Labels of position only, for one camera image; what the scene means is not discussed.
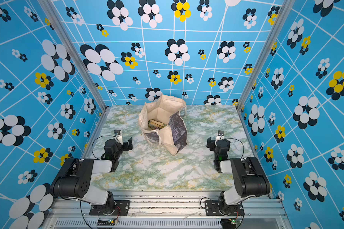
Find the green folding fan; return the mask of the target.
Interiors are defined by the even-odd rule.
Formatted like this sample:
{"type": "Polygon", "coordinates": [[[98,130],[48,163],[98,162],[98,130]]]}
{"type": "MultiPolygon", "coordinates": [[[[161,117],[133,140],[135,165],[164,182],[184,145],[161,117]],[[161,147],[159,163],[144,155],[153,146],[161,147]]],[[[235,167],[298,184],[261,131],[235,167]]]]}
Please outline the green folding fan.
{"type": "Polygon", "coordinates": [[[157,119],[151,119],[148,121],[148,127],[152,130],[160,130],[167,126],[167,124],[160,122],[157,119]]]}

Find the beige canvas tote bag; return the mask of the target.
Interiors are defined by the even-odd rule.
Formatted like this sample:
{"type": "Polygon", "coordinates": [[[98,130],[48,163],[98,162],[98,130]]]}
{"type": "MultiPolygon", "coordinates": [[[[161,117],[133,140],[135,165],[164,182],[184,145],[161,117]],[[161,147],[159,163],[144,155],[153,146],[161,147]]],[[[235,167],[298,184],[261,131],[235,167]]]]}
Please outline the beige canvas tote bag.
{"type": "Polygon", "coordinates": [[[147,142],[165,147],[172,156],[186,147],[187,127],[181,114],[186,108],[184,100],[168,95],[162,95],[155,102],[145,103],[138,124],[147,142]]]}

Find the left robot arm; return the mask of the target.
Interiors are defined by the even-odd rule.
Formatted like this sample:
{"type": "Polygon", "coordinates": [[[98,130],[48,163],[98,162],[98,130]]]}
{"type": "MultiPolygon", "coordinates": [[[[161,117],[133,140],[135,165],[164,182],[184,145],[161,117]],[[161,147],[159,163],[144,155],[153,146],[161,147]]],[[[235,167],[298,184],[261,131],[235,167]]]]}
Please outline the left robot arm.
{"type": "Polygon", "coordinates": [[[123,143],[114,138],[105,142],[105,153],[101,159],[66,159],[51,184],[51,195],[89,203],[91,216],[126,216],[130,201],[115,201],[112,192],[92,185],[91,178],[94,174],[115,172],[122,153],[132,149],[132,138],[123,143]]]}

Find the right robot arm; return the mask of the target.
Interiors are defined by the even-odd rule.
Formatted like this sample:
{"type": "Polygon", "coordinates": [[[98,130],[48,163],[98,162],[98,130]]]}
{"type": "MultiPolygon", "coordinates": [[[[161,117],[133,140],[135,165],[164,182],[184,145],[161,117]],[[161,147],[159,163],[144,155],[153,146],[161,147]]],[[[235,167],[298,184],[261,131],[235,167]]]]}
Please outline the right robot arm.
{"type": "Polygon", "coordinates": [[[248,198],[261,197],[270,193],[270,183],[256,157],[228,158],[231,139],[222,135],[215,140],[207,139],[206,147],[214,153],[214,168],[218,173],[230,174],[233,187],[221,192],[218,201],[206,201],[207,215],[244,216],[242,202],[248,198]]]}

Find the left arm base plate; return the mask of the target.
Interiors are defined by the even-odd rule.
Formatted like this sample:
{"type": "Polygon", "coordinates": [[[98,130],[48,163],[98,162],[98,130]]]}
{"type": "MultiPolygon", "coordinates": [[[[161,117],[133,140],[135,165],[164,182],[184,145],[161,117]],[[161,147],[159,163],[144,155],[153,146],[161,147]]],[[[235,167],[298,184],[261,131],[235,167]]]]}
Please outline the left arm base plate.
{"type": "Polygon", "coordinates": [[[91,205],[91,216],[127,216],[130,209],[129,200],[116,200],[105,205],[91,205]]]}

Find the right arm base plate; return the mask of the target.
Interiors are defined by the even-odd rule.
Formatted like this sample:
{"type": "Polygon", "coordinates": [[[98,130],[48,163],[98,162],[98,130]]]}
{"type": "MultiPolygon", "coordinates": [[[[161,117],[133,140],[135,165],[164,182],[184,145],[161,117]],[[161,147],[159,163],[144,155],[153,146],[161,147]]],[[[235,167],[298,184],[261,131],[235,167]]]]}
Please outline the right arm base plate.
{"type": "Polygon", "coordinates": [[[227,205],[224,201],[205,200],[203,207],[207,216],[244,216],[243,205],[227,205]]]}

